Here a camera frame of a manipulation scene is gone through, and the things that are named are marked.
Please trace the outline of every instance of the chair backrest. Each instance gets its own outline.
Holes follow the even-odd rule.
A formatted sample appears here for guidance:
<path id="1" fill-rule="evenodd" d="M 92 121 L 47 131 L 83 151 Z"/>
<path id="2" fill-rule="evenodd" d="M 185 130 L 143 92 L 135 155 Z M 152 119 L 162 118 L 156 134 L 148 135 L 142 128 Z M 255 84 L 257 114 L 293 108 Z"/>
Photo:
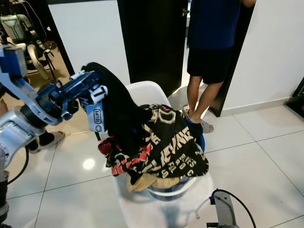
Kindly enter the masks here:
<path id="1" fill-rule="evenodd" d="M 159 104 L 171 106 L 168 98 L 155 82 L 143 81 L 126 86 L 132 99 L 137 105 Z"/>

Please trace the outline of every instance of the sandal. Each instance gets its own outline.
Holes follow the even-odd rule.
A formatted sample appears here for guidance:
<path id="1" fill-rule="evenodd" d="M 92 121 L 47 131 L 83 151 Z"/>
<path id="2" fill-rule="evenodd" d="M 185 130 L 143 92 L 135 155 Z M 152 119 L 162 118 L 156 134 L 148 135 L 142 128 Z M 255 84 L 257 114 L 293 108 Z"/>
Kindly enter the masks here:
<path id="1" fill-rule="evenodd" d="M 184 116 L 185 116 L 186 118 L 188 118 L 188 119 L 189 119 L 189 116 L 188 116 L 189 110 L 190 110 L 189 105 L 184 105 L 184 106 L 182 107 L 182 109 L 181 109 L 181 112 L 182 112 L 182 113 L 184 114 Z M 214 127 L 210 128 L 210 124 L 207 123 L 206 121 L 203 121 L 203 120 L 202 120 L 202 121 L 200 122 L 200 124 L 201 124 L 201 126 L 202 126 L 202 128 L 203 128 L 203 133 L 211 133 L 211 132 L 213 132 Z"/>
<path id="2" fill-rule="evenodd" d="M 66 136 L 66 134 L 64 132 L 50 132 L 50 133 L 54 135 L 54 137 L 55 137 L 54 140 L 46 145 L 43 145 L 43 146 L 39 145 L 40 150 L 44 150 L 44 149 L 54 146 L 55 144 L 57 144 L 58 142 L 63 140 L 63 138 Z"/>

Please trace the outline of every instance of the slipper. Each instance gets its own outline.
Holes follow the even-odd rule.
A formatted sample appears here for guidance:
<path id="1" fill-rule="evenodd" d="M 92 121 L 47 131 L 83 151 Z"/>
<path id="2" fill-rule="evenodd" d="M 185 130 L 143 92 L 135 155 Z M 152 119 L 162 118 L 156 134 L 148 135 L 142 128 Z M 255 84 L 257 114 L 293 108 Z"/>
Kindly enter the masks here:
<path id="1" fill-rule="evenodd" d="M 189 119 L 189 116 L 188 116 L 188 112 L 189 112 L 189 110 L 190 110 L 190 108 L 189 108 L 189 105 L 184 105 L 183 107 L 182 107 L 182 109 L 181 109 L 181 112 L 184 114 L 184 116 L 186 117 L 186 118 L 188 118 Z"/>
<path id="2" fill-rule="evenodd" d="M 210 129 L 210 124 L 207 123 L 206 121 L 201 121 L 200 122 L 201 126 L 203 127 L 203 133 L 211 133 L 214 130 L 214 127 Z"/>
<path id="3" fill-rule="evenodd" d="M 189 119 L 189 116 L 188 116 L 188 112 L 189 112 L 189 110 L 190 110 L 190 108 L 189 108 L 189 105 L 184 105 L 183 107 L 182 107 L 182 109 L 181 109 L 181 112 L 184 114 L 184 116 L 186 117 L 186 118 L 188 118 Z M 212 129 L 210 129 L 210 124 L 209 123 L 207 123 L 206 121 L 201 121 L 200 122 L 200 124 L 201 124 L 201 126 L 202 126 L 202 128 L 203 128 L 203 133 L 211 133 L 211 132 L 213 132 L 213 130 L 214 130 L 214 128 L 212 128 Z"/>
<path id="4" fill-rule="evenodd" d="M 50 132 L 50 133 L 54 135 L 54 137 L 55 137 L 54 140 L 46 145 L 43 145 L 43 146 L 39 145 L 40 150 L 44 150 L 44 149 L 54 146 L 55 144 L 60 142 L 66 136 L 66 134 L 64 132 Z"/>
<path id="5" fill-rule="evenodd" d="M 28 147 L 28 152 L 29 152 L 29 153 L 38 153 L 38 152 L 41 150 L 41 149 L 39 148 L 38 138 L 34 139 L 34 141 L 36 141 L 37 148 L 34 149 L 34 150 L 31 150 L 31 149 Z"/>

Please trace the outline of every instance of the navy blue shirt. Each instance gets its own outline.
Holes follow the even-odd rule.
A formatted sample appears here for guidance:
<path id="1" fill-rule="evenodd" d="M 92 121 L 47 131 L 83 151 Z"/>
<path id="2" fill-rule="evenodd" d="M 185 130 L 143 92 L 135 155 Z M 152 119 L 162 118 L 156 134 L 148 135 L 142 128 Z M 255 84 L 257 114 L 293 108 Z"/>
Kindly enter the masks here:
<path id="1" fill-rule="evenodd" d="M 188 44 L 197 49 L 227 49 L 234 45 L 239 0 L 192 0 Z"/>

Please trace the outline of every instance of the white tile floor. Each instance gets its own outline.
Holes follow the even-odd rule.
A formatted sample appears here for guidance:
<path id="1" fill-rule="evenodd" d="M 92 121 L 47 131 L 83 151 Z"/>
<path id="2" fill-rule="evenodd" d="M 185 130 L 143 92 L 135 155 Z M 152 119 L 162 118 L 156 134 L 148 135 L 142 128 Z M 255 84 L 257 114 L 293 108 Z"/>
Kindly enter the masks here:
<path id="1" fill-rule="evenodd" d="M 186 103 L 184 75 L 181 88 L 170 97 L 176 109 Z M 15 106 L 16 101 L 8 105 Z M 215 125 L 215 131 L 205 135 L 215 188 L 239 196 L 259 228 L 304 227 L 303 119 L 284 106 L 222 118 L 207 112 L 205 119 Z M 69 122 L 50 128 L 71 135 L 53 148 L 30 155 L 25 173 L 8 187 L 7 224 L 14 228 L 127 227 L 95 136 L 83 132 L 88 130 L 86 122 L 80 111 Z M 24 159 L 20 150 L 8 167 L 11 178 Z M 244 210 L 237 203 L 234 207 L 239 226 L 250 228 Z M 201 209 L 199 216 L 187 227 L 203 228 L 206 222 L 217 221 L 211 205 Z"/>

